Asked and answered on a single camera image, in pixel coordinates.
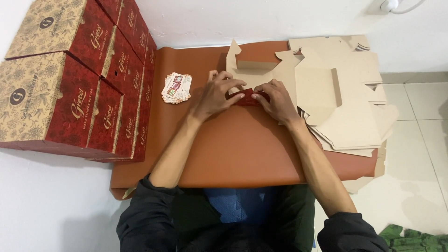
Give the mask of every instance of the green mat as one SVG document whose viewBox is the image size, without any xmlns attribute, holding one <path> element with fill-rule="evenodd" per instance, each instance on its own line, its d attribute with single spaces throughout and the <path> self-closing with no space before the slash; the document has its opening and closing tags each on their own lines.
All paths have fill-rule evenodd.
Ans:
<svg viewBox="0 0 448 252">
<path fill-rule="evenodd" d="M 379 235 L 386 240 L 389 252 L 448 252 L 448 235 L 430 235 L 391 224 Z"/>
</svg>

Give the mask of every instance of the dark pants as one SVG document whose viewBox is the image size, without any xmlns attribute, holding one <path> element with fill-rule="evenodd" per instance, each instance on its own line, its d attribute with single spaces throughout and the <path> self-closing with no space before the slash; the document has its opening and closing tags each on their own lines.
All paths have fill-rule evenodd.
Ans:
<svg viewBox="0 0 448 252">
<path fill-rule="evenodd" d="M 264 229 L 266 242 L 275 251 L 311 251 L 314 240 L 315 197 L 308 185 L 281 186 Z M 199 233 L 221 223 L 221 214 L 202 189 L 182 189 L 174 197 L 172 217 L 180 247 Z"/>
</svg>

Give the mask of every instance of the circular logo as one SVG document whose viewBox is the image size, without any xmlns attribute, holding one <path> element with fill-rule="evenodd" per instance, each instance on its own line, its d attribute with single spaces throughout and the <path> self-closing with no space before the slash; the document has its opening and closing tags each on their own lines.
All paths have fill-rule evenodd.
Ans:
<svg viewBox="0 0 448 252">
<path fill-rule="evenodd" d="M 16 89 L 9 97 L 9 102 L 12 105 L 17 105 L 25 99 L 26 91 L 23 88 Z"/>
<path fill-rule="evenodd" d="M 52 18 L 52 17 L 46 17 L 44 20 L 42 20 L 42 21 L 40 22 L 39 27 L 40 27 L 41 29 L 46 29 L 46 28 L 52 26 L 52 24 L 53 24 L 54 21 L 55 21 L 54 18 Z"/>
</svg>

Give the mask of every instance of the person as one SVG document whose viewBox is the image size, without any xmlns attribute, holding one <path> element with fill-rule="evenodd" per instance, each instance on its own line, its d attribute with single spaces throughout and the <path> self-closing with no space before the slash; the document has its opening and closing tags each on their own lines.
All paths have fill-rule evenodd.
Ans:
<svg viewBox="0 0 448 252">
<path fill-rule="evenodd" d="M 130 206 L 122 213 L 117 234 L 123 252 L 311 251 L 314 240 L 314 201 L 328 219 L 317 240 L 324 252 L 387 252 L 386 242 L 357 213 L 345 187 L 298 115 L 281 81 L 254 89 L 265 111 L 290 132 L 308 184 L 279 187 L 278 202 L 265 224 L 220 222 L 220 213 L 201 189 L 177 187 L 193 140 L 212 114 L 244 97 L 226 100 L 226 92 L 246 83 L 227 72 L 211 71 L 198 103 L 162 154 L 150 175 L 140 180 Z"/>
</svg>

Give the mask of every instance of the stack of cards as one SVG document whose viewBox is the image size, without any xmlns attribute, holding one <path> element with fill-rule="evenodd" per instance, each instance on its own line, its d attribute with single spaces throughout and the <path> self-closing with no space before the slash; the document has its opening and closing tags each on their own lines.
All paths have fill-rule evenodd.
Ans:
<svg viewBox="0 0 448 252">
<path fill-rule="evenodd" d="M 191 76 L 188 74 L 172 73 L 165 79 L 162 98 L 166 103 L 177 104 L 191 98 Z"/>
</svg>

